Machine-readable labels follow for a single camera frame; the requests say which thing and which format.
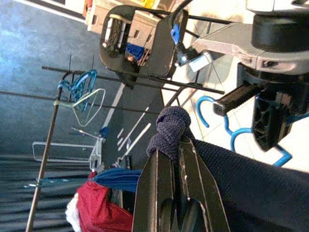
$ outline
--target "navy blue fabric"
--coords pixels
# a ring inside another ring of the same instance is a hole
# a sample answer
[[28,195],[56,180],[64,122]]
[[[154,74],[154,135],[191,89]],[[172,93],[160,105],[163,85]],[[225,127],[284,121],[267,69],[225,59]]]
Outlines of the navy blue fabric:
[[180,137],[192,139],[215,178],[231,231],[309,231],[309,174],[261,163],[194,139],[189,114],[164,109],[147,149],[178,158]]
[[99,185],[110,189],[119,189],[136,192],[137,181],[142,170],[128,170],[124,168],[111,168],[98,175],[93,180]]

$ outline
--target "blue clip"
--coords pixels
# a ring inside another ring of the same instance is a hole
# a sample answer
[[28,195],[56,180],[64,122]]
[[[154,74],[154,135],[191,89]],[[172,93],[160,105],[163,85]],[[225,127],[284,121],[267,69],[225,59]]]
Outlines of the blue clip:
[[174,43],[177,45],[179,43],[179,40],[180,40],[180,29],[179,29],[178,24],[174,25],[173,30],[170,31],[170,35],[171,35]]
[[[200,109],[201,104],[204,101],[214,103],[216,100],[212,97],[209,97],[209,96],[203,96],[203,97],[201,97],[197,100],[197,106],[196,106],[197,114],[198,114],[200,120],[202,121],[202,123],[205,125],[205,127],[209,128],[209,124],[206,122],[205,118],[202,115],[201,109]],[[299,120],[306,118],[306,117],[309,117],[309,113],[307,113],[303,116],[299,116],[299,117],[291,116],[291,117],[288,118],[288,123],[293,123],[293,122],[299,121]],[[228,120],[228,117],[226,115],[224,116],[224,122],[225,122],[225,130],[231,136],[231,142],[230,142],[231,150],[235,152],[235,140],[236,140],[237,136],[239,136],[240,134],[243,134],[243,133],[252,133],[253,132],[252,128],[240,128],[240,129],[233,132],[229,128],[229,120]],[[276,145],[275,147],[279,150],[279,152],[281,154],[283,154],[283,156],[279,160],[277,160],[273,165],[277,166],[277,167],[281,167],[282,165],[284,165],[287,161],[289,161],[292,158],[292,155],[287,150],[285,150],[283,147],[281,147],[280,145]]]

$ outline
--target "red cloth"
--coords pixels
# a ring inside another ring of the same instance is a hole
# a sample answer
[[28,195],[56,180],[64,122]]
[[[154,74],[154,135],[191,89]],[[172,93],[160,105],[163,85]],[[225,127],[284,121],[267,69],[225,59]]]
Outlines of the red cloth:
[[130,232],[133,216],[109,202],[109,189],[86,181],[77,189],[80,225],[83,232]]

